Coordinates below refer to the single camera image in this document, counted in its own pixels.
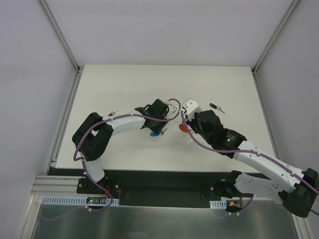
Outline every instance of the silver metal edge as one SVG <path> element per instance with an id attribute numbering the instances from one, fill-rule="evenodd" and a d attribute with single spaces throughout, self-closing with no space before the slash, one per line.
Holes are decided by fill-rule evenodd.
<path id="1" fill-rule="evenodd" d="M 272 130 L 271 130 L 271 127 L 270 127 L 270 124 L 269 124 L 269 120 L 268 120 L 267 108 L 266 108 L 266 106 L 264 104 L 263 95 L 262 95 L 262 93 L 261 93 L 261 91 L 259 89 L 258 82 L 257 82 L 257 79 L 256 79 L 256 74 L 254 72 L 253 72 L 253 78 L 254 78 L 254 82 L 255 82 L 258 98 L 259 98 L 259 101 L 260 101 L 260 105 L 261 105 L 261 108 L 262 108 L 262 111 L 263 111 L 263 114 L 264 114 L 264 118 L 265 118 L 267 130 L 268 130 L 268 134 L 269 134 L 269 137 L 270 137 L 270 141 L 271 141 L 271 144 L 272 144 L 272 147 L 273 147 L 273 151 L 274 151 L 275 157 L 279 158 L 278 151 L 277 151 L 276 144 L 275 144 L 274 137 L 273 137 L 273 133 L 272 133 Z M 296 227 L 296 230 L 297 230 L 298 237 L 300 239 L 314 239 L 312 230 L 311 230 L 311 228 L 310 228 L 310 226 L 308 224 L 307 219 L 297 217 L 297 216 L 295 216 L 293 214 L 292 214 L 292 217 L 293 217 L 293 221 L 295 223 L 295 227 Z"/>
<path id="2" fill-rule="evenodd" d="M 31 195 L 27 208 L 24 212 L 22 222 L 20 224 L 17 237 L 19 239 L 30 239 L 34 230 L 36 218 L 41 206 L 42 196 Z"/>
<path id="3" fill-rule="evenodd" d="M 259 102 L 260 102 L 260 105 L 261 105 L 261 109 L 263 111 L 264 119 L 265 119 L 265 122 L 266 122 L 266 126 L 267 126 L 267 130 L 268 130 L 270 142 L 271 142 L 271 145 L 273 147 L 273 151 L 274 151 L 275 157 L 279 158 L 278 151 L 277 151 L 277 148 L 276 148 L 276 145 L 275 145 L 275 141 L 274 141 L 274 136 L 273 136 L 270 124 L 269 124 L 269 117 L 268 117 L 268 113 L 267 113 L 267 108 L 266 108 L 266 106 L 264 104 L 264 98 L 263 98 L 263 95 L 262 95 L 262 93 L 261 93 L 261 91 L 259 89 L 258 82 L 257 82 L 256 76 L 255 76 L 254 73 L 253 73 L 253 78 L 254 78 L 255 87 L 256 87 L 257 94 L 258 94 Z"/>
<path id="4" fill-rule="evenodd" d="M 255 67 L 253 68 L 253 72 L 254 73 L 256 73 L 258 71 L 258 69 L 260 68 L 261 64 L 264 62 L 266 56 L 268 55 L 268 53 L 272 49 L 272 47 L 273 47 L 274 43 L 276 42 L 276 40 L 278 39 L 280 33 L 282 32 L 282 30 L 284 29 L 284 27 L 288 23 L 289 19 L 291 18 L 291 16 L 293 15 L 295 10 L 297 9 L 297 6 L 298 6 L 300 1 L 301 0 L 293 0 L 291 2 L 291 4 L 289 5 L 289 7 L 286 10 L 284 16 L 282 17 L 282 19 L 280 20 L 278 26 L 276 27 L 275 32 L 273 33 L 273 35 L 269 39 L 264 51 L 262 52 L 261 56 L 259 57 Z"/>
<path id="5" fill-rule="evenodd" d="M 314 235 L 306 218 L 293 215 L 293 220 L 299 239 L 314 239 Z"/>
<path id="6" fill-rule="evenodd" d="M 73 68 L 78 71 L 79 70 L 79 65 L 77 64 L 75 57 L 73 55 L 73 53 L 71 52 L 71 49 L 68 45 L 68 43 L 66 42 L 62 31 L 57 23 L 57 21 L 55 20 L 53 13 L 48 5 L 48 3 L 46 2 L 46 0 L 37 0 L 38 3 L 40 4 L 42 10 L 44 11 L 53 31 L 54 34 L 56 36 L 56 38 L 58 39 L 58 41 L 60 42 L 66 56 L 68 57 L 70 63 L 72 64 Z"/>
<path id="7" fill-rule="evenodd" d="M 75 78 L 73 80 L 73 84 L 72 84 L 70 93 L 69 93 L 67 100 L 65 102 L 63 114 L 62 114 L 60 122 L 59 122 L 59 127 L 57 130 L 56 136 L 55 136 L 55 140 L 54 140 L 54 143 L 52 144 L 51 149 L 50 149 L 49 159 L 48 159 L 45 173 L 48 173 L 48 171 L 51 167 L 52 160 L 57 158 L 58 152 L 60 150 L 63 136 L 64 136 L 66 126 L 67 126 L 67 123 L 69 120 L 69 116 L 71 113 L 71 109 L 72 109 L 72 106 L 74 103 L 75 95 L 76 95 L 76 92 L 77 92 L 77 89 L 78 89 L 78 86 L 80 83 L 81 76 L 82 76 L 82 70 L 80 70 L 80 72 L 78 72 L 75 75 Z"/>

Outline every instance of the white tabletop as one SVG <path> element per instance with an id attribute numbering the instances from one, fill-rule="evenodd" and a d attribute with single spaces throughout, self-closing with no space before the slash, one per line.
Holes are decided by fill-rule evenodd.
<path id="1" fill-rule="evenodd" d="M 86 65 L 76 93 L 56 168 L 82 168 L 73 161 L 71 138 L 88 114 L 117 115 L 152 104 L 155 99 L 195 100 L 202 110 L 209 103 L 224 127 L 246 136 L 273 155 L 265 119 L 249 67 Z M 250 166 L 205 150 L 180 131 L 181 118 L 169 122 L 163 136 L 151 137 L 150 130 L 132 130 L 111 138 L 102 155 L 104 169 L 256 172 Z M 205 141 L 196 135 L 200 142 Z"/>

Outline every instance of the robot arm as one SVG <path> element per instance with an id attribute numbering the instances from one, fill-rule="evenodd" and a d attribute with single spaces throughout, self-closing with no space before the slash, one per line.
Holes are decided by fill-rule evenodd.
<path id="1" fill-rule="evenodd" d="M 135 108 L 132 112 L 128 113 L 131 117 L 119 117 L 119 119 L 113 120 L 113 116 L 104 118 L 97 113 L 89 114 L 72 137 L 72 141 L 76 147 L 78 147 L 85 133 L 94 124 L 110 119 L 109 122 L 96 126 L 93 131 L 85 137 L 79 148 L 81 156 L 85 158 L 86 168 L 92 179 L 95 182 L 99 182 L 104 178 L 100 157 L 104 153 L 112 136 L 132 129 L 142 128 L 149 128 L 154 133 L 160 134 L 168 123 L 168 120 L 165 119 L 174 114 L 176 110 L 176 107 L 170 104 L 169 101 L 164 103 L 160 99 L 157 99 L 152 105 Z M 161 119 L 162 121 L 150 120 L 147 119 L 147 117 Z"/>
<path id="2" fill-rule="evenodd" d="M 302 171 L 264 153 L 245 136 L 234 130 L 224 128 L 218 116 L 212 110 L 202 111 L 192 99 L 183 104 L 186 123 L 192 130 L 200 134 L 217 152 L 243 162 L 267 176 L 261 179 L 245 173 L 233 171 L 230 179 L 220 182 L 214 191 L 220 196 L 232 197 L 237 189 L 242 193 L 257 194 L 283 204 L 291 213 L 299 217 L 307 217 L 317 194 L 294 176 L 298 175 L 316 189 L 319 188 L 318 173 L 312 169 Z M 278 164 L 289 168 L 289 173 Z"/>

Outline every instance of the white wall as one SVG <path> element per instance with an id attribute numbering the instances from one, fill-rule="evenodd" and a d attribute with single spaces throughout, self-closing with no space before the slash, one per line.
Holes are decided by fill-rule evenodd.
<path id="1" fill-rule="evenodd" d="M 0 1 L 0 238 L 15 238 L 74 71 L 37 1 Z"/>
<path id="2" fill-rule="evenodd" d="M 319 1 L 303 0 L 257 73 L 282 160 L 319 171 Z M 319 212 L 319 199 L 314 209 Z M 319 217 L 308 217 L 319 234 Z"/>
<path id="3" fill-rule="evenodd" d="M 47 0 L 84 64 L 253 67 L 292 0 Z"/>

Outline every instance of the blue object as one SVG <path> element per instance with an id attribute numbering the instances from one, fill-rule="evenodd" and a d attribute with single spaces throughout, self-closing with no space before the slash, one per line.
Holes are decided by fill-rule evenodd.
<path id="1" fill-rule="evenodd" d="M 156 136 L 159 136 L 159 134 L 158 134 L 158 133 L 154 133 L 154 132 L 152 132 L 152 133 L 150 133 L 150 136 L 152 136 L 152 137 L 156 137 Z"/>

